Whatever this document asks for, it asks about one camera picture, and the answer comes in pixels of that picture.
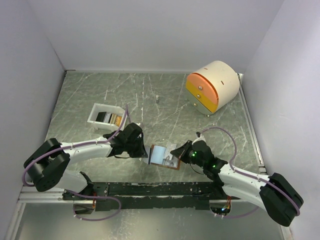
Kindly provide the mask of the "white VIP card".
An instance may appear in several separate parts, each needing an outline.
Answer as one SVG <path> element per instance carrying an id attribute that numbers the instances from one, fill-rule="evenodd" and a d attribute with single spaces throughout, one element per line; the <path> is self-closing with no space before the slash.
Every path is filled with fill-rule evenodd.
<path id="1" fill-rule="evenodd" d="M 169 168 L 177 168 L 178 167 L 178 160 L 165 160 L 163 165 Z"/>

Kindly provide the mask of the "brown leather card holder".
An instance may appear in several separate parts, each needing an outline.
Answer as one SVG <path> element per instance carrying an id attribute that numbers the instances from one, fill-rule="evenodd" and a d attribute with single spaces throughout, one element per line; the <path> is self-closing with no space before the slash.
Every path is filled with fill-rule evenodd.
<path id="1" fill-rule="evenodd" d="M 178 167 L 172 168 L 167 167 L 164 165 L 164 153 L 166 150 L 166 146 L 160 146 L 160 145 L 152 145 L 151 147 L 146 146 L 145 150 L 148 153 L 148 157 L 142 158 L 141 161 L 144 162 L 147 165 L 157 165 L 159 167 L 169 168 L 173 170 L 179 170 L 180 169 L 180 160 L 173 156 L 172 160 L 178 161 Z"/>

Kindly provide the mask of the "white card tray box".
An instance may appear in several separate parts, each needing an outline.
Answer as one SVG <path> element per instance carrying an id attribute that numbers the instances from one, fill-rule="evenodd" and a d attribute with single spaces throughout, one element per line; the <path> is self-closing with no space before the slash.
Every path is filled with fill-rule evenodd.
<path id="1" fill-rule="evenodd" d="M 94 103 L 87 122 L 96 130 L 116 131 L 123 130 L 127 116 L 125 109 L 101 103 Z"/>

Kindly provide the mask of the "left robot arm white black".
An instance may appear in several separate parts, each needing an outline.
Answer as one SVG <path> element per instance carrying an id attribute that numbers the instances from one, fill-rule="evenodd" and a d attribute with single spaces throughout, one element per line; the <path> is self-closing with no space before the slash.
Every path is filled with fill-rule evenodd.
<path id="1" fill-rule="evenodd" d="M 38 192 L 60 188 L 86 200 L 94 194 L 94 183 L 84 172 L 68 170 L 68 165 L 122 153 L 133 159 L 148 157 L 143 130 L 136 123 L 89 141 L 67 143 L 50 138 L 24 162 L 22 181 Z"/>

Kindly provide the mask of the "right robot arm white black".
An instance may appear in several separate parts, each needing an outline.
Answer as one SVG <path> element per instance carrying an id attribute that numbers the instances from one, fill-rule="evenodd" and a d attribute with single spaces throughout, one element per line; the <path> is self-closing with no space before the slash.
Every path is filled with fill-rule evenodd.
<path id="1" fill-rule="evenodd" d="M 265 210 L 281 226 L 288 227 L 300 214 L 304 200 L 279 173 L 271 176 L 238 170 L 212 153 L 205 141 L 187 141 L 171 155 L 186 164 L 197 165 L 215 183 L 212 193 L 218 199 L 226 195 L 245 200 Z"/>

